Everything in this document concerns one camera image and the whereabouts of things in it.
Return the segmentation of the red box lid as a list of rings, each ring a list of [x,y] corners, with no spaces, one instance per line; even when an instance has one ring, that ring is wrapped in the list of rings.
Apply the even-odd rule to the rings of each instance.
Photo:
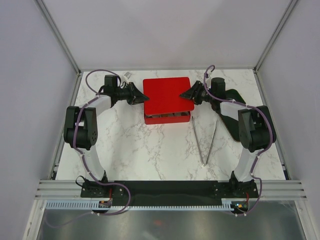
[[[190,79],[184,77],[147,78],[142,81],[147,116],[193,111],[194,103],[180,97],[191,88]]]

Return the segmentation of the metal tweezers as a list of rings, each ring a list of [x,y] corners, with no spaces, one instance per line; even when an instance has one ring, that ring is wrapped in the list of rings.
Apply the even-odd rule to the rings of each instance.
[[[196,142],[196,147],[199,155],[200,164],[202,167],[206,167],[211,159],[214,141],[216,138],[219,121],[216,120],[213,129],[211,129],[212,135],[208,135],[203,130],[198,128],[196,118],[191,117],[191,126],[194,134],[194,139]]]

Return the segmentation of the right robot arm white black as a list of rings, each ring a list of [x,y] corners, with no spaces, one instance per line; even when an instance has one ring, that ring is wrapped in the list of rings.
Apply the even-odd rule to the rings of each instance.
[[[244,182],[258,179],[254,170],[260,156],[277,139],[268,107],[248,105],[237,90],[226,89],[225,80],[221,77],[212,78],[210,88],[206,82],[196,81],[180,97],[191,100],[195,105],[210,103],[233,139],[241,143],[239,162],[230,177],[234,181],[228,185],[233,197],[241,197],[247,191]]]

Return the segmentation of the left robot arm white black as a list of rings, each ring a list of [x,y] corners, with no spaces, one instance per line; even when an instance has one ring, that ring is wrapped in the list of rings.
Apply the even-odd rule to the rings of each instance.
[[[150,98],[133,82],[123,82],[119,75],[111,71],[104,76],[104,84],[94,93],[94,98],[83,106],[69,106],[66,109],[63,139],[79,155],[89,180],[95,181],[92,192],[98,197],[105,197],[110,186],[96,149],[98,116],[119,101],[138,105]]]

